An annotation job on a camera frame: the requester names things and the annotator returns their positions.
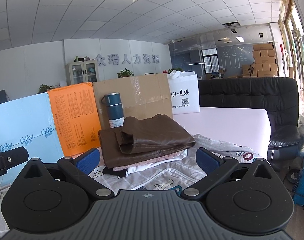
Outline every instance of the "crosshair logo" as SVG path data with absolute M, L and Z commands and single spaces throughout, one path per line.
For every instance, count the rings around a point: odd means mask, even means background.
M 146 197 L 146 198 L 151 198 L 151 197 L 153 197 L 153 195 L 150 194 L 150 193 L 146 193 L 146 194 L 144 194 L 143 196 Z

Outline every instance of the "brown leather garment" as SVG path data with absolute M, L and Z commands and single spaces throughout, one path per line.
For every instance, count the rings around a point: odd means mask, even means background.
M 183 127 L 161 114 L 143 120 L 126 117 L 123 126 L 100 130 L 99 138 L 108 168 L 135 164 L 195 145 Z

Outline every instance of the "folded clothes stack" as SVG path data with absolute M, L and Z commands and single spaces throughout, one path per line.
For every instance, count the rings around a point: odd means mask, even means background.
M 167 115 L 138 120 L 126 117 L 123 126 L 99 131 L 105 174 L 125 177 L 164 162 L 181 160 L 193 137 Z

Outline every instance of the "chinese character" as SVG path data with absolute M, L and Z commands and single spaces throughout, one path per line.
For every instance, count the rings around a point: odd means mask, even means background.
M 135 58 L 134 64 L 141 63 L 141 56 L 139 56 L 137 53 L 133 56 Z
M 156 63 L 156 64 L 160 63 L 159 55 L 153 54 L 152 58 L 153 58 L 153 63 Z
M 105 57 L 102 57 L 101 54 L 98 54 L 97 57 L 96 57 L 95 59 L 97 60 L 97 63 L 98 63 L 98 65 L 99 65 L 99 67 L 100 67 L 101 65 L 106 66 L 106 64 L 105 64 L 105 62 L 104 62 Z
M 150 57 L 151 57 L 151 55 L 143 54 L 144 64 L 151 63 Z
M 130 62 L 128 59 L 127 59 L 127 54 L 124 54 L 124 61 L 122 62 L 122 64 L 125 64 L 125 61 L 129 64 L 131 64 L 132 62 Z
M 110 54 L 109 57 L 109 64 L 118 65 L 119 64 L 119 54 Z

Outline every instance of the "stack of cardboard boxes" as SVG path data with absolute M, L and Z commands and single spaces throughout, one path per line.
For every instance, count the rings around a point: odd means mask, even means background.
M 242 77 L 277 76 L 276 53 L 271 43 L 254 44 L 252 53 L 255 62 L 252 65 L 242 65 Z

